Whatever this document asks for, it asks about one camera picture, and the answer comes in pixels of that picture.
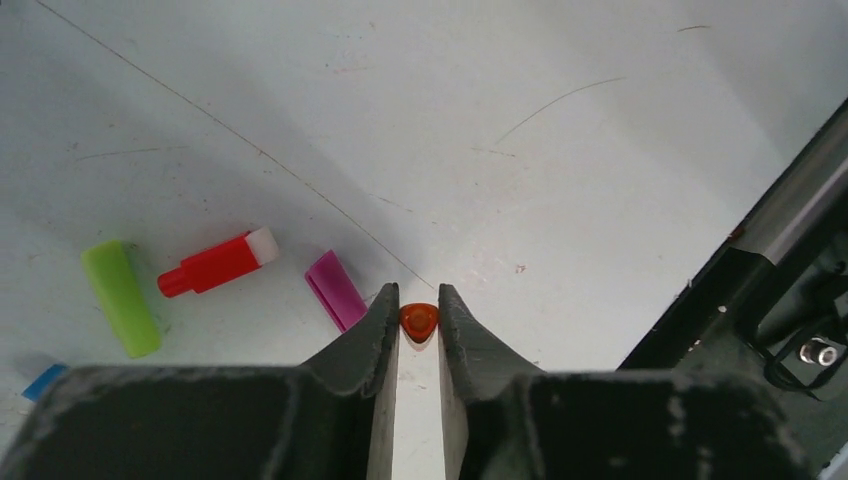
white surface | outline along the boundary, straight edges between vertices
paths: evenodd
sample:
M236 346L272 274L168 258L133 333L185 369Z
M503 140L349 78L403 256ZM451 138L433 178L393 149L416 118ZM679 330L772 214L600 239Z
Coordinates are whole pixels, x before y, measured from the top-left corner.
M743 3L5 0L0 445L45 356L128 363L78 261L112 238L165 333L139 363L306 359L333 248L363 295L454 283L543 368L614 368L848 95L846 1ZM260 225L278 261L156 294ZM404 345L396 478L443 475L436 358Z
M277 245L274 234L268 227L250 232L244 239L247 246L250 247L250 253L253 254L253 258L259 265L273 262L280 256L280 246Z

screw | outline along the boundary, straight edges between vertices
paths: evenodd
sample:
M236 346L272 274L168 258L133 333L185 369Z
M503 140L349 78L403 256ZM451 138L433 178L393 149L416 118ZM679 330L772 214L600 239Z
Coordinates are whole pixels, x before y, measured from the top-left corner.
M839 352L821 338L814 337L801 346L798 357L804 363L829 367L836 363Z

green plastic block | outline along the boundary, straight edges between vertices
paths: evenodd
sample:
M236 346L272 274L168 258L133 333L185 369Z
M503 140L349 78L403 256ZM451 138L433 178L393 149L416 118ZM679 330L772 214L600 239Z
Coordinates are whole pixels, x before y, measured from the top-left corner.
M113 240L86 250L82 266L127 355L137 358L158 350L162 339L121 242Z

pink block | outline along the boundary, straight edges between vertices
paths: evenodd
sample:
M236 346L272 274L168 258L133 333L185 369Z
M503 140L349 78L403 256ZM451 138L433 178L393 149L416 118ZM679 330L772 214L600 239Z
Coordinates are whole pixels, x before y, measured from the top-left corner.
M368 311L332 250L318 259L306 271L304 278L342 333L356 325Z

